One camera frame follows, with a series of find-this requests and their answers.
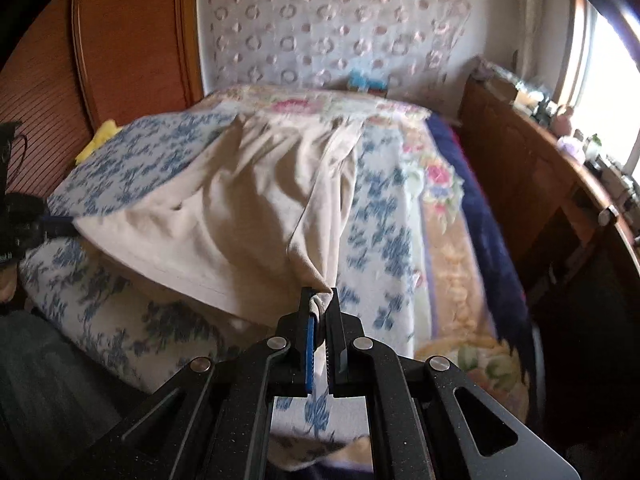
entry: yellow cloth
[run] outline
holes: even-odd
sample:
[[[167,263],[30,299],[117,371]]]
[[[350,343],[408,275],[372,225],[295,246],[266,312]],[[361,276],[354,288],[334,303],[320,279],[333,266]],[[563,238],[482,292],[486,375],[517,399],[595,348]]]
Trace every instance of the yellow cloth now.
[[[0,303],[8,303],[18,286],[17,266],[12,265],[0,270]]]
[[[132,207],[76,219],[94,246],[137,273],[265,326],[322,291],[338,269],[361,122],[258,112],[236,118],[183,172]]]
[[[111,139],[111,137],[115,137],[121,129],[122,126],[117,126],[115,121],[112,119],[104,121],[96,131],[94,138],[91,139],[91,141],[84,147],[84,150],[76,156],[76,166],[87,160],[89,155],[100,148],[100,146],[107,142],[107,140]]]

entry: navy blue blanket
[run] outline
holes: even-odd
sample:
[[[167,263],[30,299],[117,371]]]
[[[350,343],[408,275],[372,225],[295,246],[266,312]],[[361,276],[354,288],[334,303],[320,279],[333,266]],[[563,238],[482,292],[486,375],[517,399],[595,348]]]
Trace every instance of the navy blue blanket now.
[[[438,150],[465,181],[462,211],[476,250],[489,312],[499,339],[518,349],[523,368],[536,384],[534,345],[529,311],[520,280],[476,176],[469,168],[453,130],[436,114],[427,120]]]

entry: wooden dresser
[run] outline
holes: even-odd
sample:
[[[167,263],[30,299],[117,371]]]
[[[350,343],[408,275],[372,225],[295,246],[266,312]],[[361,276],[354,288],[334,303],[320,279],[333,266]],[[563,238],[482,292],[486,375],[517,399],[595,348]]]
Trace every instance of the wooden dresser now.
[[[465,155],[540,328],[545,439],[565,449],[624,430],[640,418],[640,264],[631,230],[622,216],[598,224],[612,205],[599,181],[490,83],[467,82],[460,119]]]
[[[556,150],[549,131],[493,88],[466,83],[460,141],[527,290],[590,243],[612,200],[585,167]],[[619,224],[632,244],[626,222]]]

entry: window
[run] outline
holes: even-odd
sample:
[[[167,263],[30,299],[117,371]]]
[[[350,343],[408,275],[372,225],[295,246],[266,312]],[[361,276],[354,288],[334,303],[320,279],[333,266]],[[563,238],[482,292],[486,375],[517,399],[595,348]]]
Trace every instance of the window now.
[[[604,152],[626,165],[640,132],[640,72],[602,15],[595,13],[592,30],[573,124],[585,137],[598,134]],[[640,181],[640,166],[625,169]]]

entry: black metal bracket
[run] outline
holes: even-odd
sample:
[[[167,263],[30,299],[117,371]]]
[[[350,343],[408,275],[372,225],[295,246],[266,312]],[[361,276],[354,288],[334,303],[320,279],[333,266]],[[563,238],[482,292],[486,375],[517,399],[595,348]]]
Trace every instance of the black metal bracket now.
[[[62,478],[258,480],[274,396],[306,397],[313,290],[276,335],[236,359],[199,357],[73,462]],[[334,397],[365,396],[378,480],[578,479],[574,469],[447,358],[398,357],[340,312],[325,313]]]

